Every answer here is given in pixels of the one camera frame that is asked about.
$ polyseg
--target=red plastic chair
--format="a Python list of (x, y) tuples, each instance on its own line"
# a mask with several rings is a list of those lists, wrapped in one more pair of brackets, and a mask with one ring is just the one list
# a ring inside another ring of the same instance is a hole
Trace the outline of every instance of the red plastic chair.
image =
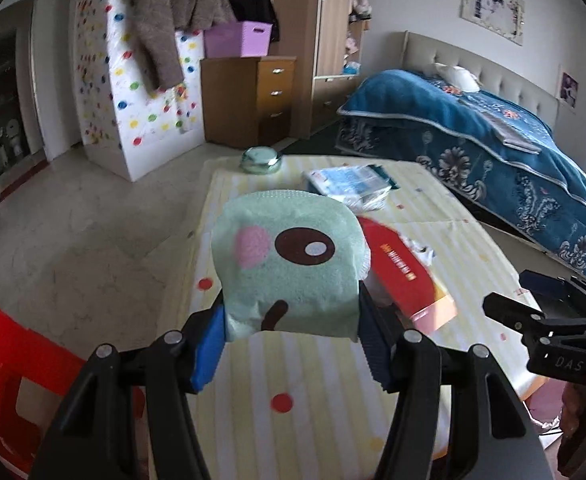
[[(0, 457), (28, 474), (41, 435), (15, 411), (22, 378), (64, 396), (85, 361), (28, 330), (0, 310)], [(144, 411), (144, 394), (134, 390), (134, 412)]]

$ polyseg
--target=picture frame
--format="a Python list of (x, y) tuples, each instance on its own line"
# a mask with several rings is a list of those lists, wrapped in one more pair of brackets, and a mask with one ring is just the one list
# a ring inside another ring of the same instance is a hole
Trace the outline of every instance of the picture frame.
[(577, 80), (561, 66), (555, 97), (573, 113), (575, 113), (575, 107), (577, 105), (579, 87), (580, 84)]
[(462, 0), (460, 16), (513, 43), (524, 43), (523, 0)]

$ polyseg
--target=polka dot wallpaper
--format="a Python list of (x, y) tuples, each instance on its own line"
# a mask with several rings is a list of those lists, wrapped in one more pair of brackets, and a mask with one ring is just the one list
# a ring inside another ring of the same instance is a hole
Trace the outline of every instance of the polka dot wallpaper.
[(203, 34), (175, 33), (185, 80), (163, 91), (151, 83), (149, 60), (127, 15), (127, 0), (76, 2), (74, 90), (84, 144), (123, 149), (126, 156), (174, 136), (203, 137)]

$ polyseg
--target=yellow polka dot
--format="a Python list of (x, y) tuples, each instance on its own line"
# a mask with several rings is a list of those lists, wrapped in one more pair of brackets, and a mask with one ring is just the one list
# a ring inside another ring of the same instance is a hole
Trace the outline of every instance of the yellow polka dot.
[(370, 449), (375, 452), (380, 452), (384, 449), (384, 439), (378, 436), (374, 436), (368, 443)]

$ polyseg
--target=human hand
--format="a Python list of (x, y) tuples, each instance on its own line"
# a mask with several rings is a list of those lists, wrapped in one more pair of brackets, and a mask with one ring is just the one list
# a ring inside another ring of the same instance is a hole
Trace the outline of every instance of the human hand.
[(580, 425), (580, 416), (586, 408), (586, 387), (567, 383), (562, 394), (562, 420), (560, 429), (570, 437)]

